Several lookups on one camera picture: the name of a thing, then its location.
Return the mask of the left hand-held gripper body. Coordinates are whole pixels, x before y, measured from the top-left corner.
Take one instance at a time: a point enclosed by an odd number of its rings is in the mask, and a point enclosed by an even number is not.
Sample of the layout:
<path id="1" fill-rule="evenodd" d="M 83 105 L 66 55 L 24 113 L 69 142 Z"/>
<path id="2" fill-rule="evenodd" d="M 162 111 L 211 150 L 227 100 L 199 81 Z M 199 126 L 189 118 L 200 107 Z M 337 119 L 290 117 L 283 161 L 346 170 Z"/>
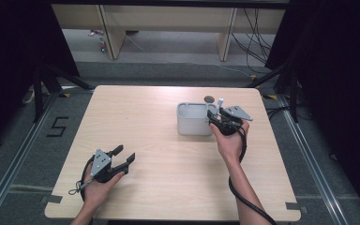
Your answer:
<path id="1" fill-rule="evenodd" d="M 113 178 L 112 157 L 113 152 L 106 153 L 101 149 L 94 154 L 90 175 L 99 183 L 107 183 Z"/>

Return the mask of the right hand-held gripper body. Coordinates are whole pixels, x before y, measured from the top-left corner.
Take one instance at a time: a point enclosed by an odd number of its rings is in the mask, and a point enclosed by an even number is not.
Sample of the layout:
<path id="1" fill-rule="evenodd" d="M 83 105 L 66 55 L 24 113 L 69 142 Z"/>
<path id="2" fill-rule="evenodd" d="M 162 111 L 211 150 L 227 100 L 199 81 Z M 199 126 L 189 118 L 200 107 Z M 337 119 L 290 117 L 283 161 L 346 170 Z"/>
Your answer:
<path id="1" fill-rule="evenodd" d="M 217 127 L 224 136 L 233 135 L 243 125 L 244 120 L 252 121 L 253 118 L 240 106 L 222 108 L 219 111 L 221 125 Z"/>

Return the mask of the light grey toothbrush holder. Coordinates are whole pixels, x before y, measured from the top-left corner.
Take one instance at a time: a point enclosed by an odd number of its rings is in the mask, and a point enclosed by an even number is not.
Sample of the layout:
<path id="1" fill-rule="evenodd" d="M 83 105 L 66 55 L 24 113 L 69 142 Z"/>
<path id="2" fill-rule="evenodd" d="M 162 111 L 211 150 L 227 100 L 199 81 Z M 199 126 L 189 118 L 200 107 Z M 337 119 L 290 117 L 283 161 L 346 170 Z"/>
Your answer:
<path id="1" fill-rule="evenodd" d="M 210 136 L 208 111 L 215 112 L 217 106 L 210 103 L 182 102 L 177 105 L 177 132 L 181 135 Z"/>

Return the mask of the person's right hand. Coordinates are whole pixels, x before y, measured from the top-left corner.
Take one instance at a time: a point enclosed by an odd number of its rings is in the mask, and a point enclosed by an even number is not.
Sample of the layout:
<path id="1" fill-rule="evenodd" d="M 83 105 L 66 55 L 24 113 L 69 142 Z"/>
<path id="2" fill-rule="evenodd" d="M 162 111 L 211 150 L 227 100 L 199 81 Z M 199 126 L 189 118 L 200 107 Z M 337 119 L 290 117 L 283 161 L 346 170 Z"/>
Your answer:
<path id="1" fill-rule="evenodd" d="M 249 123 L 243 120 L 239 130 L 230 136 L 224 136 L 214 124 L 210 124 L 213 134 L 217 140 L 217 148 L 226 163 L 239 163 L 242 153 L 247 145 Z"/>

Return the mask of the person's left hand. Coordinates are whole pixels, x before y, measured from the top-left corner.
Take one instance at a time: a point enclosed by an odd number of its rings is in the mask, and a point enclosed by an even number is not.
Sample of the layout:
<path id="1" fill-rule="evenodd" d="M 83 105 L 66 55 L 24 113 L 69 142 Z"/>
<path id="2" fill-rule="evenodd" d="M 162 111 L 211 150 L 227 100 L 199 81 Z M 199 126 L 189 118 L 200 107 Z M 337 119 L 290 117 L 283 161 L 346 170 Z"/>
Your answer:
<path id="1" fill-rule="evenodd" d="M 83 206 L 86 209 L 97 210 L 102 204 L 106 202 L 113 187 L 124 175 L 124 172 L 120 172 L 106 183 L 99 183 L 98 181 L 92 181 L 89 183 L 84 189 Z"/>

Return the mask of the black tape floor mark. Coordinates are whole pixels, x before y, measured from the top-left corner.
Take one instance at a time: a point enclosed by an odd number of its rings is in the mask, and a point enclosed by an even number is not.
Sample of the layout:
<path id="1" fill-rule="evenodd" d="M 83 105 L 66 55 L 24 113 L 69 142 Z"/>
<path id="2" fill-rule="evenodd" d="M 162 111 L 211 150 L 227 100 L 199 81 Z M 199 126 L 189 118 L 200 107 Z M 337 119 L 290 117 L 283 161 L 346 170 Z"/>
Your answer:
<path id="1" fill-rule="evenodd" d="M 68 120 L 68 116 L 56 116 L 51 125 L 51 129 L 54 130 L 54 133 L 47 134 L 47 137 L 49 138 L 62 137 L 67 129 L 65 125 L 62 125 L 62 122 L 67 120 Z"/>

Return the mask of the grey tape piece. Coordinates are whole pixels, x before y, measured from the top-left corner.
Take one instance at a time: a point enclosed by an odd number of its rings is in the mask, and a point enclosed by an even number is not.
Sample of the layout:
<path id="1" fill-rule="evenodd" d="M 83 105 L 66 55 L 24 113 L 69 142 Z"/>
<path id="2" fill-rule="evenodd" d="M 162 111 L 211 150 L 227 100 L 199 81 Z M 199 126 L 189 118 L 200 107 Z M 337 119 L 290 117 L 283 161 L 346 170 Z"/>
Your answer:
<path id="1" fill-rule="evenodd" d="M 285 202 L 286 208 L 288 210 L 298 210 L 302 214 L 308 214 L 308 208 L 306 206 L 300 205 L 298 202 Z"/>
<path id="2" fill-rule="evenodd" d="M 62 196 L 57 195 L 45 195 L 40 199 L 40 202 L 43 204 L 47 203 L 60 203 L 62 201 Z"/>

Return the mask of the black tripod stand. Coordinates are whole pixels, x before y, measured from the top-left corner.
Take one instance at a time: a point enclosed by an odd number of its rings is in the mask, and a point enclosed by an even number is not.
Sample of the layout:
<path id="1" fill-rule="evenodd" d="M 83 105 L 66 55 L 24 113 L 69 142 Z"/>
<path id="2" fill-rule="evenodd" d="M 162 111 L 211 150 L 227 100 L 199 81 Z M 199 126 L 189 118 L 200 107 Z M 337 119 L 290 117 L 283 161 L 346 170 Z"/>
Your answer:
<path id="1" fill-rule="evenodd" d="M 283 94 L 286 90 L 290 91 L 290 114 L 295 123 L 297 119 L 297 75 L 293 64 L 290 61 L 247 85 L 247 88 L 255 88 L 277 76 L 274 90 L 277 94 Z"/>
<path id="2" fill-rule="evenodd" d="M 38 121 L 44 113 L 42 85 L 45 85 L 50 93 L 58 94 L 63 90 L 61 84 L 57 80 L 58 77 L 64 78 L 65 80 L 75 84 L 78 87 L 81 87 L 84 90 L 95 89 L 94 86 L 81 81 L 77 76 L 73 76 L 58 67 L 40 63 L 36 67 L 33 75 L 33 87 L 35 94 L 35 122 Z"/>

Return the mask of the small items on floor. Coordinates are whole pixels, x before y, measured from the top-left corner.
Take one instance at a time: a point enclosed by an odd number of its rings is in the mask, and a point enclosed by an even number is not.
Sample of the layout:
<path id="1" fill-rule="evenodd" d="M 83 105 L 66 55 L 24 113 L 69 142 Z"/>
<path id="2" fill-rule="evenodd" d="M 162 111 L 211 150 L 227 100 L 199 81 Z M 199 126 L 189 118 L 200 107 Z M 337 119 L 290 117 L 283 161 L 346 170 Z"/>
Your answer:
<path id="1" fill-rule="evenodd" d="M 104 32 L 102 30 L 90 30 L 88 36 L 98 36 L 99 48 L 103 53 L 106 52 L 106 42 L 104 39 Z"/>

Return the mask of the black curtain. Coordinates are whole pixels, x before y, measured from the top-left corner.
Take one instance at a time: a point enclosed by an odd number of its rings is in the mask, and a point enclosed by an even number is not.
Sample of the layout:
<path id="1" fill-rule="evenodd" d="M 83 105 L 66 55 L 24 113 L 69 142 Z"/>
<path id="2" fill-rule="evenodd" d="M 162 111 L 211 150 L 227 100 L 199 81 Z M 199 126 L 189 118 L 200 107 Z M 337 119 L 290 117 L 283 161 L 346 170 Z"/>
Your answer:
<path id="1" fill-rule="evenodd" d="M 47 0 L 0 0 L 0 134 L 38 69 L 79 75 L 53 6 Z"/>
<path id="2" fill-rule="evenodd" d="M 266 66 L 288 58 L 320 11 L 296 70 L 315 120 L 360 197 L 360 0 L 287 0 Z"/>

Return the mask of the metal floor rail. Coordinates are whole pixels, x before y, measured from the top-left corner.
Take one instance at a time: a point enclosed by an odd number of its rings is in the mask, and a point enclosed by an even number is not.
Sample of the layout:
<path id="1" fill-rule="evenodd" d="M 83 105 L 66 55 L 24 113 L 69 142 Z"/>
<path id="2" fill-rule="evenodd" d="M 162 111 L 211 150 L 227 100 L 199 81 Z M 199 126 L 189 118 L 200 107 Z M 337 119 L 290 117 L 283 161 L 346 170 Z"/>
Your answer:
<path id="1" fill-rule="evenodd" d="M 0 135 L 0 207 L 57 98 L 57 94 L 43 98 L 37 118 L 31 104 L 20 107 Z"/>
<path id="2" fill-rule="evenodd" d="M 291 104 L 286 100 L 284 96 L 278 97 L 278 102 L 281 107 L 286 107 L 284 117 L 291 129 L 292 135 L 294 136 L 296 143 L 303 155 L 303 158 L 307 164 L 308 170 L 313 178 L 317 189 L 320 192 L 322 200 L 327 208 L 327 211 L 333 220 L 335 225 L 350 225 L 348 219 L 346 219 L 345 212 L 342 209 L 338 198 L 336 197 L 333 189 L 331 189 L 326 177 L 323 174 L 318 161 L 313 156 L 308 141 L 302 132 L 298 122 L 296 121 L 297 116 L 291 115 Z"/>

